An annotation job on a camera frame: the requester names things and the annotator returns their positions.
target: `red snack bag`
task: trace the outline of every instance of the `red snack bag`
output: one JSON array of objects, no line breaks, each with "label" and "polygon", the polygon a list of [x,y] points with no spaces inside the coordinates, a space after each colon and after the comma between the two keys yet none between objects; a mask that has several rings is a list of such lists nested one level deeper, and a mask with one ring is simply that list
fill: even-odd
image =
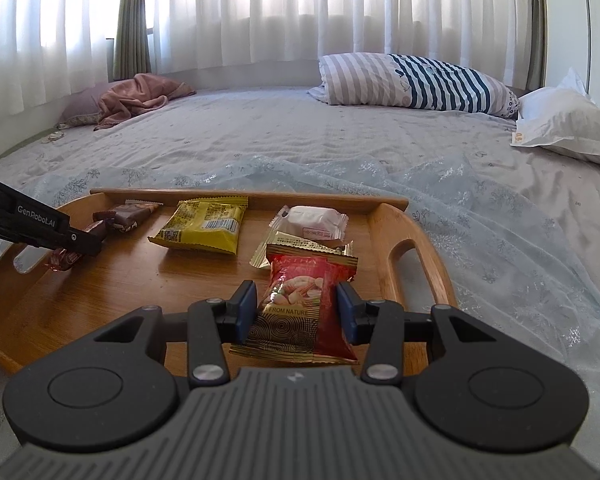
[{"label": "red snack bag", "polygon": [[356,363],[344,339],[335,287],[358,259],[269,244],[269,287],[244,345],[231,352],[293,363]]}]

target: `chocolate bar wrapper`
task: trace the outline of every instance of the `chocolate bar wrapper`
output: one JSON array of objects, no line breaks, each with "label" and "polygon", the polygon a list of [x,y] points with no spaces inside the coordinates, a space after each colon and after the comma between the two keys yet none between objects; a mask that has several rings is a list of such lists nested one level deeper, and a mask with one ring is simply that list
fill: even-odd
[{"label": "chocolate bar wrapper", "polygon": [[138,227],[161,205],[158,202],[127,200],[113,209],[95,212],[93,221],[106,220],[117,231],[126,233]]},{"label": "chocolate bar wrapper", "polygon": [[[107,237],[107,224],[104,220],[99,220],[87,225],[83,231],[96,235],[100,240],[104,240]],[[67,249],[56,249],[49,255],[46,266],[51,270],[69,270],[82,256],[83,254]]]}]

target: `bed sheet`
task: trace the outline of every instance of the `bed sheet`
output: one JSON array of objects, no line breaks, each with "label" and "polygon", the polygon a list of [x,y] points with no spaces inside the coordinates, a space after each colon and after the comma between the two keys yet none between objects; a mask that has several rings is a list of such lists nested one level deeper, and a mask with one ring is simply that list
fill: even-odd
[{"label": "bed sheet", "polygon": [[[512,148],[514,128],[512,121],[482,114],[329,107],[304,89],[201,93],[110,130],[74,128],[56,142],[25,146],[0,160],[0,180],[23,188],[44,176],[40,182],[48,186],[53,179],[64,182],[90,168],[133,168],[122,172],[128,176],[124,184],[145,185],[156,172],[221,173],[223,166],[265,155],[314,168],[323,163],[334,176],[338,165],[333,161],[343,161],[342,177],[348,182],[356,179],[352,159],[372,160],[359,166],[361,181],[381,170],[408,183],[417,180],[417,172],[404,178],[409,168],[442,156],[464,156],[477,172],[478,180],[471,181],[474,190],[482,185],[480,178],[493,179],[522,193],[550,217],[540,222],[540,230],[550,229],[548,222],[555,219],[600,289],[600,167],[539,148]],[[492,202],[508,200],[500,196],[501,189],[485,186],[484,192],[495,194],[489,197]],[[65,198],[70,197],[60,194],[56,202]],[[409,269],[408,262],[402,264]],[[0,456],[13,447],[2,417],[0,410]],[[589,421],[588,438],[596,423]],[[600,453],[587,442],[580,445],[600,464]]]}]

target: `wooden tray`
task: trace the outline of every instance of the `wooden tray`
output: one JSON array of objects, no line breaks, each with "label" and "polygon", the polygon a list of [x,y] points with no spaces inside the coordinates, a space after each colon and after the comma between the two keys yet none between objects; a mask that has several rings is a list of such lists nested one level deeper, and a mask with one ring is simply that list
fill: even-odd
[{"label": "wooden tray", "polygon": [[[235,191],[100,189],[59,208],[71,225],[84,228],[94,211],[126,199],[163,202],[138,229],[111,234],[102,252],[85,256],[67,272],[52,272],[42,262],[19,273],[14,258],[25,247],[11,246],[0,258],[0,365],[8,372],[52,352],[117,317],[145,304],[158,304],[165,313],[183,312],[194,301],[229,298],[242,280],[254,280],[265,290],[269,271],[249,265],[270,220],[283,205],[332,207],[349,215],[347,238],[359,257],[352,282],[362,298],[385,298],[404,304],[395,261],[416,248],[434,300],[456,306],[446,269],[429,239],[405,213],[406,199],[321,194],[248,193],[249,208],[240,229],[238,255],[168,250],[152,244],[154,235],[171,217],[179,200],[235,194]],[[228,353],[232,376],[241,366],[281,366]],[[356,348],[360,361],[366,348]],[[405,373],[427,365],[423,344],[405,345]],[[169,344],[165,366],[186,375],[184,344]]]}]

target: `yellow snack package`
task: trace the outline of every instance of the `yellow snack package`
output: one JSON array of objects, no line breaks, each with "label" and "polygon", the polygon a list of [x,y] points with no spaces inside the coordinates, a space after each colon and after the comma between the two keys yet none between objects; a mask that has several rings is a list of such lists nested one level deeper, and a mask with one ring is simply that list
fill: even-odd
[{"label": "yellow snack package", "polygon": [[235,254],[246,196],[181,200],[169,221],[149,241],[173,249]]}]

